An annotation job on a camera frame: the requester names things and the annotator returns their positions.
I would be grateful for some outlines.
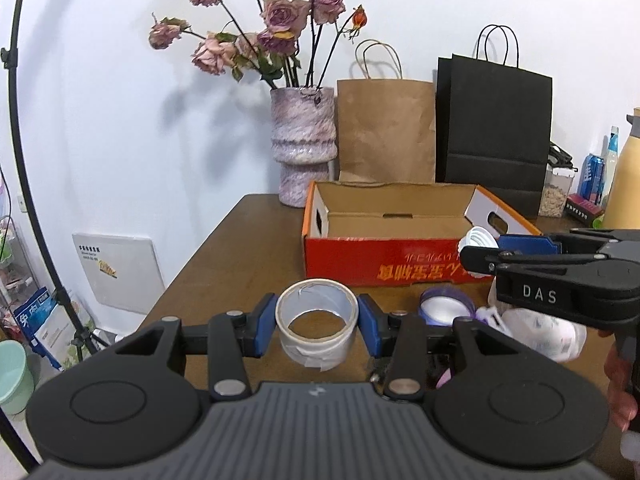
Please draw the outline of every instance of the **gray ribbed surface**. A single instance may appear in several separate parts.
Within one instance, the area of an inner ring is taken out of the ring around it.
[[[170,454],[114,471],[48,462],[30,480],[604,480],[588,463],[529,473],[487,466],[443,440],[417,406],[370,384],[264,384],[215,405]]]

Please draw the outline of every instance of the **yellow thermos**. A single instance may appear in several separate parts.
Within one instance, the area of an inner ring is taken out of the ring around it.
[[[633,127],[618,159],[603,229],[640,229],[640,108],[627,120]]]

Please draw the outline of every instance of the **round black disc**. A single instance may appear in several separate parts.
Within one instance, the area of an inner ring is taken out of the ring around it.
[[[492,356],[436,394],[434,416],[461,450],[519,469],[568,465],[600,442],[609,418],[587,380],[537,355]]]
[[[197,424],[195,389],[168,368],[143,356],[91,365],[64,372],[31,398],[27,422],[43,458],[91,468],[146,462]]]

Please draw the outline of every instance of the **floor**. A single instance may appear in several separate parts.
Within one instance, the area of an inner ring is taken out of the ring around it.
[[[29,369],[31,370],[33,379],[36,382],[36,388],[58,373],[49,364],[49,361],[43,359],[39,355],[31,353],[27,359]],[[15,431],[20,435],[20,438],[29,447],[35,457],[40,460],[40,455],[38,454],[33,443],[33,439],[27,429],[27,423],[24,420],[24,413],[25,412],[21,412],[17,415],[9,416],[9,420],[14,425]],[[0,440],[0,471],[2,471],[2,480],[20,480],[26,475],[22,466],[20,466],[20,463],[15,459],[7,445],[2,440]]]

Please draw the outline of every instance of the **screw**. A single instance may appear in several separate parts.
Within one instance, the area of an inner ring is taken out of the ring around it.
[[[415,379],[394,379],[389,383],[389,391],[396,395],[415,395],[420,391],[420,383]]]
[[[213,391],[224,397],[240,395],[245,390],[246,386],[244,383],[237,379],[224,379],[222,381],[218,381],[213,386]]]

